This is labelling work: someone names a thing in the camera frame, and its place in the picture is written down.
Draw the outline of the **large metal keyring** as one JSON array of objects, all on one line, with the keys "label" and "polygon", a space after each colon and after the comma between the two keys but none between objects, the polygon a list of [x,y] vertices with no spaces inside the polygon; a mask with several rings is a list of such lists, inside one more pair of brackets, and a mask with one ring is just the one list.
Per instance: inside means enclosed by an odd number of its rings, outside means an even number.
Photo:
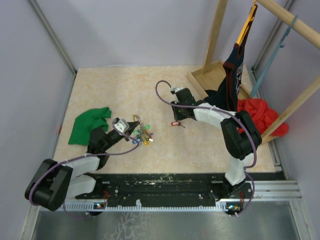
[{"label": "large metal keyring", "polygon": [[136,136],[141,135],[141,134],[145,134],[145,132],[146,132],[146,127],[145,127],[145,125],[142,123],[141,118],[140,118],[138,115],[136,115],[136,114],[134,114],[134,115],[132,116],[132,118],[133,118],[133,121],[134,121],[134,122],[138,122],[138,126],[136,127],[136,130],[135,130],[133,133],[134,133]]}]

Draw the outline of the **bunch of tagged keys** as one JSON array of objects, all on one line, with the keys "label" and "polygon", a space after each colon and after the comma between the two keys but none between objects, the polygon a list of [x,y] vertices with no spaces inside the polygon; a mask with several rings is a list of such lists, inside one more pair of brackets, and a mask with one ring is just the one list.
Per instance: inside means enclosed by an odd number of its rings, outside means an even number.
[{"label": "bunch of tagged keys", "polygon": [[144,125],[138,127],[133,131],[134,140],[132,140],[133,144],[143,144],[147,146],[149,143],[152,143],[154,140],[152,138],[153,133],[149,132],[150,125]]}]

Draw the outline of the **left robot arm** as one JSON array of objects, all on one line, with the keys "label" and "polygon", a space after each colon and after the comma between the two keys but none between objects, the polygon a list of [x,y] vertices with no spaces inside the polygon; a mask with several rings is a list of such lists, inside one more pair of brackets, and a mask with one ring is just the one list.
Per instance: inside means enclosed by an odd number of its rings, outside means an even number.
[{"label": "left robot arm", "polygon": [[91,131],[87,151],[83,155],[61,162],[45,159],[28,184],[25,199],[33,206],[54,212],[66,200],[80,195],[88,194],[95,199],[101,197],[104,186],[92,172],[106,165],[111,157],[108,149],[121,140],[129,141],[139,124],[139,121],[127,122],[116,118],[110,132],[105,132],[102,127]]}]

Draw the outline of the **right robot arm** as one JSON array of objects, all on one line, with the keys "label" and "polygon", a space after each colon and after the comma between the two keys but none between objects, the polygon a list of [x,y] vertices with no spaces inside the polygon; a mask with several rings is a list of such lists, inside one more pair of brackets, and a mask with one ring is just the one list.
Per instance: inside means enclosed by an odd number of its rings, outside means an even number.
[{"label": "right robot arm", "polygon": [[235,198],[246,180],[246,169],[257,163],[257,149],[262,144],[261,135],[250,114],[245,111],[227,111],[203,100],[196,101],[186,87],[171,87],[175,100],[171,101],[174,119],[193,119],[210,124],[222,131],[224,143],[230,154],[228,169],[223,179],[223,192]]}]

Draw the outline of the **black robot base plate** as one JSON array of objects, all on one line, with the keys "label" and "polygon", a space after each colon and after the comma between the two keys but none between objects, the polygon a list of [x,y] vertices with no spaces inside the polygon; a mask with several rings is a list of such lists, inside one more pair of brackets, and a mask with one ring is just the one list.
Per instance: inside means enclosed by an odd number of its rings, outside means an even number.
[{"label": "black robot base plate", "polygon": [[249,199],[251,184],[229,193],[222,173],[96,174],[99,189],[77,200],[106,200],[108,207],[215,207],[223,199]]}]

